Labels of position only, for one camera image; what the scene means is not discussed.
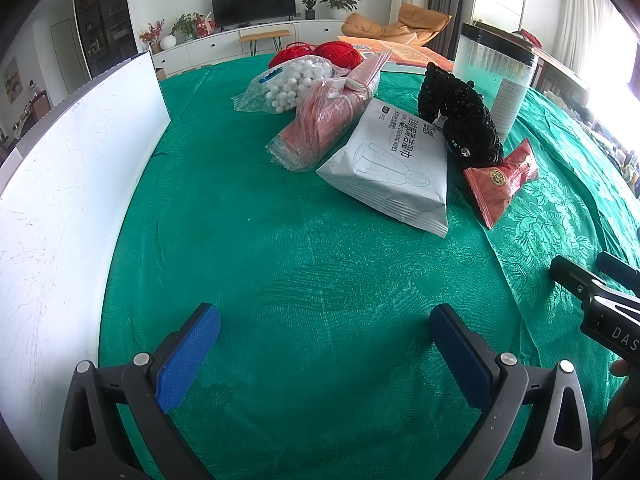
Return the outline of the person's hand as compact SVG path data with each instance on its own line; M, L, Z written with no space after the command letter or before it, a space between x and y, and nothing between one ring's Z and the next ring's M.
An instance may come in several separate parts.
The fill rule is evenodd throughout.
M616 377L626 378L629 372L630 365L623 359L614 361L610 367L610 373ZM627 402L628 386L629 380L626 378L608 404L605 419L598 434L597 448L594 452L595 458L607 458L614 451L615 439L611 439L605 444L601 444L602 440L606 440L611 434L620 434L622 428L639 417L639 409Z

